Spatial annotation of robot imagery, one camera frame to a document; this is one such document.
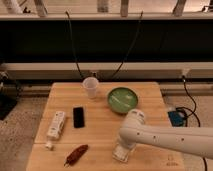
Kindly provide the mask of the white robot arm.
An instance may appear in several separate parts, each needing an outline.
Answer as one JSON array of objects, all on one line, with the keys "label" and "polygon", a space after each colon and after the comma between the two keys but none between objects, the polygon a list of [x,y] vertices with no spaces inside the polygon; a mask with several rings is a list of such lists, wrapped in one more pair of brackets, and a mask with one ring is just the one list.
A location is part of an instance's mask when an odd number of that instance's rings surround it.
[{"label": "white robot arm", "polygon": [[118,135],[125,149],[139,143],[213,159],[213,128],[146,125],[145,114],[138,109],[128,112]]}]

